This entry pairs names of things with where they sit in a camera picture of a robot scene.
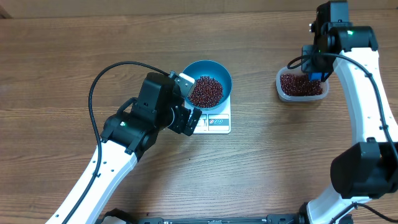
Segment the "blue metal bowl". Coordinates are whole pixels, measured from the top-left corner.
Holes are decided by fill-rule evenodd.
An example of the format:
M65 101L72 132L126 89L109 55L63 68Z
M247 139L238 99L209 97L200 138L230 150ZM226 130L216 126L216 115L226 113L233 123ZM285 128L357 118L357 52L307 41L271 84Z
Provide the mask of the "blue metal bowl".
M213 110L219 107L232 92L231 75L218 62L199 60L187 66L183 73L196 82L196 87L186 101L190 106L200 110Z

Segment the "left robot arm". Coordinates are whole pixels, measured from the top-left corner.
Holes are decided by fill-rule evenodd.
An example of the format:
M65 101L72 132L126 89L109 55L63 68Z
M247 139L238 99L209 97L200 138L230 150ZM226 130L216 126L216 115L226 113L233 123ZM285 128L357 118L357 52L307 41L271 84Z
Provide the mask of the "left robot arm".
M125 104L131 111L118 110L106 120L90 163L48 222L94 223L161 130L192 135L201 111L189 110L183 102L195 85L184 73L148 73L138 97Z

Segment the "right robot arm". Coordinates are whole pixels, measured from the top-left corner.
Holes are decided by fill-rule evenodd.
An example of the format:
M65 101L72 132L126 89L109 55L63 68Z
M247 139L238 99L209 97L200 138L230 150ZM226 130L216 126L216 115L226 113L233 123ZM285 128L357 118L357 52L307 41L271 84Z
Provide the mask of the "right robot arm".
M343 88L352 145L330 167L330 186L305 206L307 223L350 222L349 212L397 190L397 122L384 91L376 35L354 26L346 1L317 7L314 41L302 49L300 68L322 81L335 73Z

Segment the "blue plastic measuring scoop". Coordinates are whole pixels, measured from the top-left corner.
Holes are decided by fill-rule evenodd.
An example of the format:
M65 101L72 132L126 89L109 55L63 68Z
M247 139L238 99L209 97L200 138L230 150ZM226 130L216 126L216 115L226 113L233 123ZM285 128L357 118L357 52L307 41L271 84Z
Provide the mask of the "blue plastic measuring scoop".
M312 81L321 81L322 80L322 72L314 72L308 74L308 79Z

